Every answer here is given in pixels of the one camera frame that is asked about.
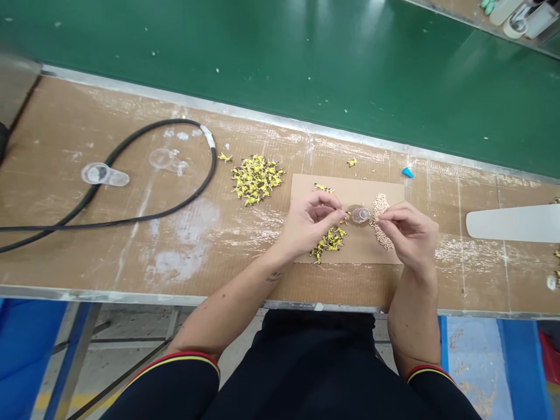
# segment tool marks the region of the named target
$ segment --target black shirt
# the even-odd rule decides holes
[[[269,311],[218,392],[217,363],[199,352],[157,360],[102,420],[480,419],[447,373],[419,366],[404,380],[375,356],[367,314]]]

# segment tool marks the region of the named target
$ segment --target tattoo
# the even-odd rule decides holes
[[[270,276],[268,276],[267,281],[270,281],[270,283],[274,283],[280,278],[281,275],[282,275],[282,271],[273,272]]]

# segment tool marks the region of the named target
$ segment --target hand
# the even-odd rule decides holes
[[[293,201],[273,252],[285,257],[286,262],[311,252],[331,227],[346,218],[341,209],[338,198],[325,191]]]
[[[403,264],[421,277],[435,272],[439,225],[407,201],[379,215],[378,226],[393,241]]]

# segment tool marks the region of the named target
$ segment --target finger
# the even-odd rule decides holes
[[[407,245],[407,239],[403,236],[397,225],[387,220],[380,220],[377,222],[377,225],[381,228],[383,233],[393,241],[397,250],[401,250]]]
[[[420,210],[418,210],[416,207],[414,207],[412,204],[410,204],[408,201],[401,201],[400,203],[396,203],[395,205],[389,207],[387,209],[387,211],[392,211],[392,210],[410,210],[413,213],[416,213],[418,215],[423,214]]]
[[[315,221],[315,222],[320,222],[322,221],[326,216],[328,216],[330,213],[334,212],[335,209],[332,207],[327,207],[327,206],[321,206],[321,207],[314,207],[313,209],[311,209],[311,211],[309,212],[309,215],[311,216],[311,218]]]
[[[342,210],[331,212],[323,220],[315,223],[316,229],[319,230],[323,235],[326,235],[331,227],[338,226],[345,217],[346,213]]]
[[[396,221],[396,222],[407,222],[411,226],[421,225],[423,220],[422,217],[414,213],[409,209],[402,210],[387,210],[385,213],[379,215],[379,220],[385,221]]]
[[[338,198],[322,190],[314,191],[308,196],[304,197],[303,202],[307,206],[308,210],[309,210],[309,206],[317,207],[321,204],[332,207],[334,209],[342,208],[342,203],[340,203]]]

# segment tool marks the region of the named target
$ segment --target black cable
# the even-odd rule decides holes
[[[149,125],[141,128],[141,129],[135,131],[130,136],[125,138],[117,146],[117,148],[115,150],[113,150],[113,152],[109,155],[107,160],[105,160],[105,165],[111,166],[117,160],[119,155],[124,151],[124,149],[126,149],[133,141],[135,141],[137,138],[139,138],[143,134],[146,134],[148,131],[151,131],[151,130],[153,130],[155,128],[158,128],[158,127],[161,127],[163,125],[178,124],[178,123],[192,124],[192,125],[196,125],[199,128],[202,128],[200,123],[198,123],[196,121],[193,121],[193,120],[188,120],[186,118],[173,118],[171,120],[162,120],[162,121],[154,122],[152,124],[149,124]],[[2,254],[4,252],[11,251],[11,250],[14,250],[16,248],[19,248],[19,247],[22,247],[24,245],[30,244],[32,242],[35,242],[36,240],[39,240],[41,238],[44,238],[47,235],[50,235],[51,233],[53,233],[56,230],[93,229],[93,228],[100,228],[100,227],[101,228],[106,228],[108,226],[127,225],[127,224],[130,224],[130,223],[138,223],[138,222],[145,222],[145,221],[149,221],[149,220],[153,220],[153,219],[159,219],[159,218],[162,218],[164,216],[168,216],[172,213],[175,213],[176,211],[182,209],[183,207],[185,207],[186,205],[188,205],[189,203],[194,201],[204,191],[204,189],[207,187],[207,185],[210,183],[210,180],[212,179],[212,176],[214,176],[214,172],[216,170],[216,163],[218,161],[218,157],[216,155],[216,146],[215,145],[211,146],[211,152],[212,152],[212,166],[210,167],[210,171],[208,172],[208,175],[206,176],[206,179],[204,180],[204,182],[200,185],[200,187],[198,187],[198,189],[189,198],[187,198],[182,203],[177,204],[175,207],[170,208],[169,210],[165,210],[165,211],[162,211],[161,213],[156,213],[156,214],[148,215],[148,216],[141,216],[141,217],[135,217],[135,218],[130,218],[130,219],[115,220],[113,222],[89,223],[87,225],[66,226],[66,224],[69,221],[71,221],[74,217],[76,217],[78,215],[78,213],[80,213],[92,201],[93,197],[95,196],[95,194],[97,193],[97,190],[100,187],[100,185],[92,185],[89,188],[86,195],[84,195],[84,197],[82,198],[80,203],[76,207],[74,207],[74,209],[70,213],[68,213],[62,220],[60,220],[58,223],[56,223],[52,226],[10,226],[10,227],[3,227],[3,228],[0,227],[0,232],[26,232],[26,231],[34,231],[34,230],[42,230],[43,231],[43,232],[38,233],[38,234],[36,234],[32,237],[29,237],[27,239],[23,239],[19,242],[11,244],[11,245],[1,247],[0,248],[0,254]]]
[[[8,139],[10,138],[10,132],[8,128],[0,122],[0,165],[4,161],[6,156],[6,150],[8,148]]]

